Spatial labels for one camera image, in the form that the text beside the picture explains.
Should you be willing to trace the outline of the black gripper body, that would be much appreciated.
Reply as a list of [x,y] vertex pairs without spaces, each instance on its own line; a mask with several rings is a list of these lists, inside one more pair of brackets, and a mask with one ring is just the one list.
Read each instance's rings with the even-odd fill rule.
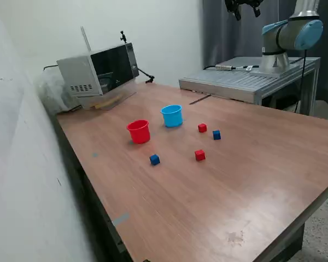
[[237,11],[240,5],[246,4],[258,10],[262,0],[225,0],[225,5],[228,11]]

